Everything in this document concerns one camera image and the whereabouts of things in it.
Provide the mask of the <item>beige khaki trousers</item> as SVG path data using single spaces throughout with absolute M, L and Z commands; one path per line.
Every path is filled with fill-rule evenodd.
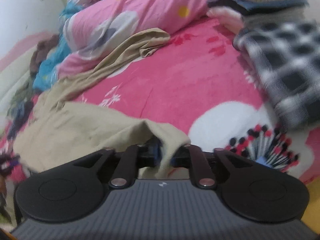
M 141 175 L 166 178 L 175 152 L 190 142 L 184 132 L 171 124 L 132 118 L 114 109 L 74 99 L 125 64 L 152 55 L 169 40 L 170 35 L 158 28 L 138 32 L 92 70 L 58 81 L 39 96 L 32 122 L 15 139 L 14 152 L 29 168 L 42 172 L 102 148 L 123 151 L 157 137 L 161 142 L 161 163 L 157 168 L 144 169 Z

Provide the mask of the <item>dark blue crumpled clothes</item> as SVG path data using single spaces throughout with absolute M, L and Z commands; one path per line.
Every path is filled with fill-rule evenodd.
M 18 89 L 12 98 L 8 110 L 8 116 L 12 120 L 7 133 L 8 140 L 15 139 L 18 131 L 28 120 L 29 114 L 34 107 L 33 96 L 33 84 L 29 81 Z

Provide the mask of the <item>pink floral bed sheet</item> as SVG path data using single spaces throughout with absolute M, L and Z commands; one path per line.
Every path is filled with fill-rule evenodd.
M 309 183 L 319 176 L 319 124 L 283 128 L 235 37 L 213 18 L 200 20 L 74 100 L 171 124 L 204 152 L 235 150 Z

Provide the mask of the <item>pink white headboard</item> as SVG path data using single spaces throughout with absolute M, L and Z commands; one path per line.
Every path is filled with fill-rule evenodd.
M 29 64 L 37 44 L 50 38 L 51 32 L 44 31 L 29 35 L 18 41 L 13 48 L 1 58 L 1 113 L 10 107 L 12 97 L 29 77 Z

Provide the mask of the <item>black white checkered garment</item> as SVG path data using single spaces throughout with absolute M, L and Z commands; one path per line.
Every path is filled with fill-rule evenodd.
M 283 128 L 319 124 L 319 24 L 267 23 L 244 28 L 233 46 L 247 55 Z

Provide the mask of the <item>maroon garment by headboard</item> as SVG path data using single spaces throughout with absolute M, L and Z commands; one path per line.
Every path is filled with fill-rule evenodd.
M 40 41 L 37 44 L 29 64 L 31 77 L 37 74 L 40 64 L 47 58 L 48 53 L 58 45 L 59 38 L 59 34 L 54 34 L 49 39 Z

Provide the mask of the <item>pink white folded garment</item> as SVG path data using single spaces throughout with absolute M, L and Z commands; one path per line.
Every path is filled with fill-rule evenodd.
M 207 11 L 207 16 L 217 18 L 221 25 L 234 34 L 238 34 L 244 28 L 242 14 L 229 7 L 211 7 Z

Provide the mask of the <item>pink and blue quilt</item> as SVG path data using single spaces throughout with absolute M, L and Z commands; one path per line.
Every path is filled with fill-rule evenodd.
M 93 69 L 140 31 L 159 28 L 172 35 L 206 10 L 206 0 L 100 0 L 61 17 L 58 48 L 40 64 L 33 89 L 44 92 L 63 77 Z

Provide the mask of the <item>dark blue folded garment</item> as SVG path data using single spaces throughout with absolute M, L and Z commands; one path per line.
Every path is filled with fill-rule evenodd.
M 244 16 L 269 14 L 284 9 L 301 8 L 308 4 L 307 0 L 282 0 L 271 2 L 252 2 L 247 0 L 207 0 L 209 8 L 228 7 Z

